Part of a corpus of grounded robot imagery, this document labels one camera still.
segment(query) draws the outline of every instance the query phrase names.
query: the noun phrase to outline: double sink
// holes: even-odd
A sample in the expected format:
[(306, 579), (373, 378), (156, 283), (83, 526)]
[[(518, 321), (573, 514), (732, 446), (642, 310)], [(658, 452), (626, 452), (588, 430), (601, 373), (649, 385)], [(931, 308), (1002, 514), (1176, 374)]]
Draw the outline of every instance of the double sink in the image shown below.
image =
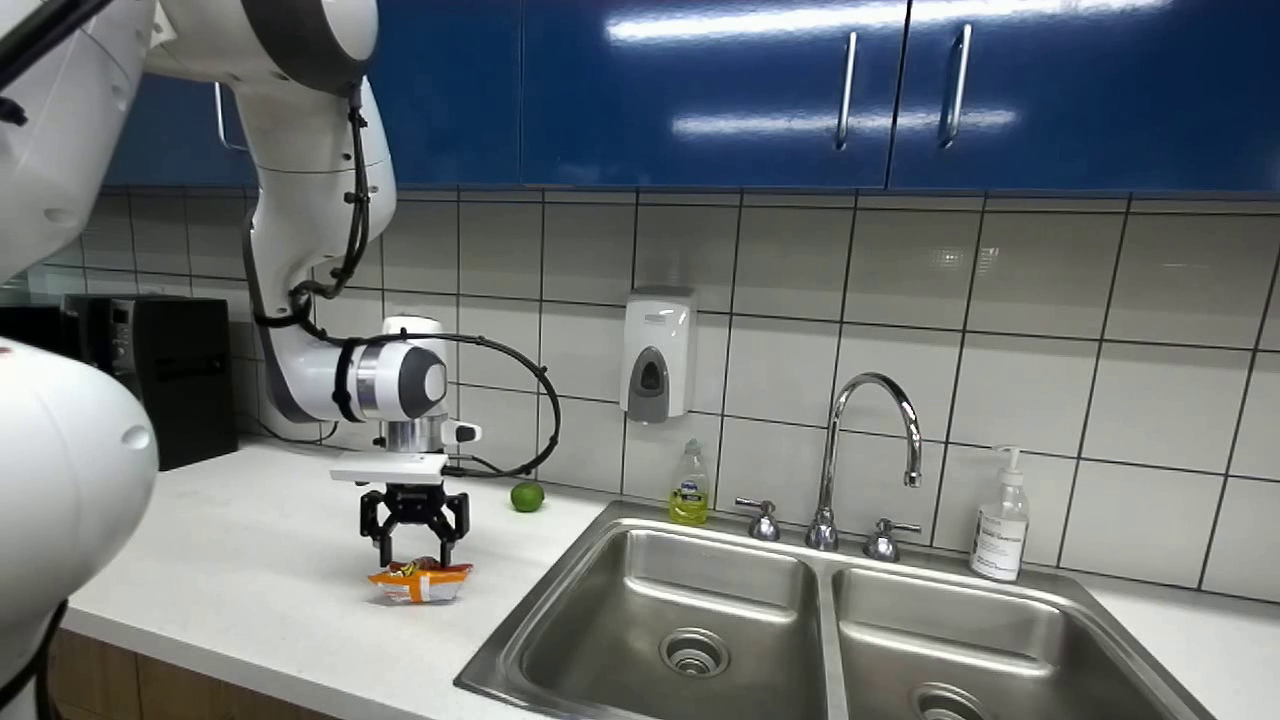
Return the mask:
[(986, 583), (612, 502), (460, 688), (548, 714), (1208, 714), (1074, 579)]

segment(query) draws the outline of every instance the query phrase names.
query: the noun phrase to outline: white countertop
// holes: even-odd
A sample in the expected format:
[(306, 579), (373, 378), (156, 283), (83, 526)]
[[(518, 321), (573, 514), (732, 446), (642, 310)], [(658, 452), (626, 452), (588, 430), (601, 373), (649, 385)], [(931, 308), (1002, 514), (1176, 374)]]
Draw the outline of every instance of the white countertop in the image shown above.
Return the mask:
[[(68, 629), (328, 714), (528, 714), (451, 676), (604, 502), (548, 492), (544, 512), (514, 514), (508, 485), (451, 481), (472, 492), (462, 600), (386, 609), (365, 583), (377, 548), (354, 532), (360, 489), (328, 481), (328, 458), (247, 443), (165, 470), (145, 526), (71, 594)], [(1280, 609), (1082, 583), (1221, 720), (1273, 714)]]

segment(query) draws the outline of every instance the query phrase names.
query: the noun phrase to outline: faucet handle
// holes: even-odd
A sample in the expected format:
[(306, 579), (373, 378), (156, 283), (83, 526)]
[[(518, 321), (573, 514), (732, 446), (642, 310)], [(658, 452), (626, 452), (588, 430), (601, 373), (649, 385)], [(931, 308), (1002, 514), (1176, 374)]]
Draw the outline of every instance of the faucet handle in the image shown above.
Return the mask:
[(901, 548), (890, 545), (890, 532), (919, 532), (919, 526), (881, 514), (875, 537), (863, 545), (863, 556), (896, 565)]
[(775, 512), (771, 501), (734, 501), (734, 509), (759, 512), (759, 514), (748, 525), (748, 537), (757, 537), (757, 540), (779, 540), (779, 537), (785, 537), (785, 526), (775, 526), (775, 518), (771, 518), (771, 512)]

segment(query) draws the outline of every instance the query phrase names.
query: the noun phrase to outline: wall-mounted soap dispenser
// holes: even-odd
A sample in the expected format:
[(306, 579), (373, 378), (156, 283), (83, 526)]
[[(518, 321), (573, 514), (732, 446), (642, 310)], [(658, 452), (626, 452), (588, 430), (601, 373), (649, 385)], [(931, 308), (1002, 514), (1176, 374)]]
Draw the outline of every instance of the wall-mounted soap dispenser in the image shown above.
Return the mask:
[(622, 413), (642, 425), (687, 413), (690, 294), (642, 290), (622, 317)]

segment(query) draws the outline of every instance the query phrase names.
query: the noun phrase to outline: faucet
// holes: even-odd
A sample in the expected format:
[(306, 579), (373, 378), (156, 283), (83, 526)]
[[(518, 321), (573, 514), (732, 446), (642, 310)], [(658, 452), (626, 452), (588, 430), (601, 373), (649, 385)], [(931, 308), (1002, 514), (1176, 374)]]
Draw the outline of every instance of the faucet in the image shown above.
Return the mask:
[(909, 428), (909, 470), (903, 470), (903, 485), (915, 489), (915, 481), (919, 481), (923, 434), (919, 434), (919, 414), (915, 414), (912, 395), (896, 378), (889, 378), (881, 373), (860, 373), (855, 378), (848, 378), (833, 395), (820, 501), (814, 501), (811, 525), (805, 532), (806, 548), (824, 548), (824, 550), (840, 548), (835, 512), (833, 512), (833, 481), (835, 481), (833, 458), (835, 458), (835, 434), (840, 434), (845, 404), (863, 385), (881, 385), (890, 395), (890, 404), (903, 413), (903, 428)]

